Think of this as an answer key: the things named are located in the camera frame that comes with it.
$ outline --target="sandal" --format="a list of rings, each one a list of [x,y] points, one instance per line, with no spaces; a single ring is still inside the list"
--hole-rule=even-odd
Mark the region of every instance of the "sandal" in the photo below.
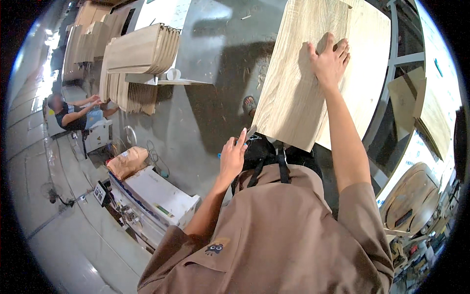
[[[245,103],[246,100],[248,98],[252,98],[253,99],[253,102],[249,102],[249,103]],[[253,96],[246,96],[244,99],[243,99],[243,112],[250,116],[250,112],[253,110],[253,109],[256,109],[257,107],[257,104],[256,104],[256,101],[255,101],[255,98],[253,98]]]

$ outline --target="foot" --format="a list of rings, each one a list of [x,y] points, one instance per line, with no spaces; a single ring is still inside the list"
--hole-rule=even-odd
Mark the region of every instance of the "foot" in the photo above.
[[[253,96],[246,96],[243,99],[243,112],[245,112],[248,116],[254,118],[256,112],[257,104]]]

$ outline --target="man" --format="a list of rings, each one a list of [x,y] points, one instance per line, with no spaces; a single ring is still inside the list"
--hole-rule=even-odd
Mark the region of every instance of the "man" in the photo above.
[[[343,39],[333,51],[331,34],[319,55],[309,44],[328,109],[337,220],[317,173],[301,163],[285,167],[283,156],[271,164],[279,158],[272,146],[260,156],[263,164],[245,170],[250,150],[262,140],[243,144],[243,129],[237,143],[232,137],[223,147],[220,174],[187,227],[168,228],[139,281],[140,294],[389,291],[393,265],[367,154],[338,90],[348,50]],[[234,179],[235,194],[220,213]]]
[[[66,103],[60,94],[51,94],[47,98],[47,105],[54,111],[55,119],[61,128],[66,131],[78,131],[91,128],[103,117],[108,118],[118,111],[119,107],[113,109],[100,109],[102,104],[98,95],[93,95],[85,100]]]

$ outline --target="white box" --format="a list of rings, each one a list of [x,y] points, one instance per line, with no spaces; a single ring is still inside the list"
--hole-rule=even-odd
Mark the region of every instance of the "white box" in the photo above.
[[[184,229],[194,215],[200,197],[189,196],[148,166],[123,182],[132,196],[152,211],[165,227]]]

